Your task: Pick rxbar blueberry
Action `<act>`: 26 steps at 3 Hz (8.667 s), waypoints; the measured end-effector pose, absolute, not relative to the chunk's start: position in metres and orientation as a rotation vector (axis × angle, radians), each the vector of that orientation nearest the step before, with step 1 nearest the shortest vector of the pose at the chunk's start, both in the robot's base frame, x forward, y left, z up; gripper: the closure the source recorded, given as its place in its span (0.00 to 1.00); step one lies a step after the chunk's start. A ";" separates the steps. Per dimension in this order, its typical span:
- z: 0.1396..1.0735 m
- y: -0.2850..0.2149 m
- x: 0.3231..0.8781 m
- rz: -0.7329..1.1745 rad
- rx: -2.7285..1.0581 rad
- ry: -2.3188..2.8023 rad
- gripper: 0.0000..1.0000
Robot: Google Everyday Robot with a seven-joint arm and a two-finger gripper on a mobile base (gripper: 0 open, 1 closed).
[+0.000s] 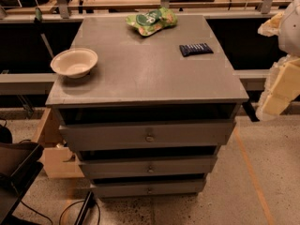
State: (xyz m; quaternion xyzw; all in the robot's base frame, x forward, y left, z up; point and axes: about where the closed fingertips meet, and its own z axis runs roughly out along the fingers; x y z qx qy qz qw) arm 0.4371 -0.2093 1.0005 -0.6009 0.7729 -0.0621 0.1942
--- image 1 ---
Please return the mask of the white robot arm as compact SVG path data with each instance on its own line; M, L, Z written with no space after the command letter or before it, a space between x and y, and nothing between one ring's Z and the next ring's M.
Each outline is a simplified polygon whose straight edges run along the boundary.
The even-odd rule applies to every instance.
M264 84L256 116L267 121L279 116L300 95L300 0L263 23L258 33L276 35L278 47L286 55L271 66Z

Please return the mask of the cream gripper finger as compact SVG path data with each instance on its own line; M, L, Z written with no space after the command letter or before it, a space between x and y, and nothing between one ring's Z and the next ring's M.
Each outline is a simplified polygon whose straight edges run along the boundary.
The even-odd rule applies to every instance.
M256 116L261 121L278 117L300 95L300 58L280 58L269 70Z
M279 36L280 25L282 22L283 13L279 12L266 22L264 22L259 28L258 33L265 37Z

